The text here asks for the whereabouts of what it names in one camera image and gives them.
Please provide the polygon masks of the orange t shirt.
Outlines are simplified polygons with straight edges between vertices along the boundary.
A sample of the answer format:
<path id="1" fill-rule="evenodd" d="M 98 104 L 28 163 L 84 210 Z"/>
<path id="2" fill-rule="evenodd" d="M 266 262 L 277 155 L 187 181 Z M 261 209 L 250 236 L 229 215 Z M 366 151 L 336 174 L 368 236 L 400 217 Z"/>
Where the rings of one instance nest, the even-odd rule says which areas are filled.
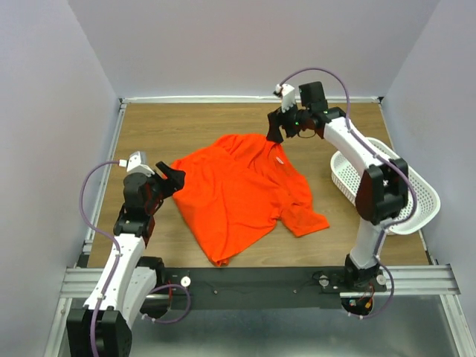
<path id="1" fill-rule="evenodd" d="M 261 134 L 224 135 L 177 159 L 174 202 L 208 260 L 226 266 L 282 222 L 295 237 L 329 228 L 306 178 L 281 144 Z"/>

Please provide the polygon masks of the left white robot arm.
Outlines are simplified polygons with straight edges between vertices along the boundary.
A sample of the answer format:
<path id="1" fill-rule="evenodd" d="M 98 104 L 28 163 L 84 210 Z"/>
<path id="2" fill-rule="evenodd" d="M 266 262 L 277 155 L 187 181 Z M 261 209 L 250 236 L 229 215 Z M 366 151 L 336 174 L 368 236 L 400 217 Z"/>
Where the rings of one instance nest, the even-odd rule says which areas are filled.
<path id="1" fill-rule="evenodd" d="M 183 291 L 184 312 L 174 318 L 173 323 L 183 320 L 192 305 L 188 288 L 165 283 L 164 274 L 155 268 L 145 269 L 139 277 L 140 286 L 132 294 L 127 293 L 155 227 L 154 215 L 165 199 L 184 187 L 184 171 L 174 170 L 162 161 L 153 170 L 139 154 L 110 163 L 126 170 L 124 202 L 113 232 L 104 234 L 112 241 L 112 249 L 96 286 L 82 308 L 68 313 L 66 330 L 72 356 L 128 356 L 132 347 L 132 325 L 147 295 L 161 290 Z"/>

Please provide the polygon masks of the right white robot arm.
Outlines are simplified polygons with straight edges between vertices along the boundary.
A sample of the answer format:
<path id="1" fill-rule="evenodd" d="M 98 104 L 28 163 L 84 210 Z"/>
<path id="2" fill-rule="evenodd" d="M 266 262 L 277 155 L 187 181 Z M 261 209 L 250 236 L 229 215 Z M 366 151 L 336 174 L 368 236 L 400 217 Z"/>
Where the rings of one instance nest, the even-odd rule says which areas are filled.
<path id="1" fill-rule="evenodd" d="M 408 164 L 377 153 L 352 124 L 349 110 L 328 106 L 320 82 L 298 88 L 278 84 L 274 95 L 280 99 L 280 108 L 268 114 L 267 140 L 280 144 L 284 138 L 311 130 L 332 144 L 358 173 L 355 207 L 360 224 L 342 273 L 344 286 L 357 292 L 377 277 L 387 230 L 408 204 Z"/>

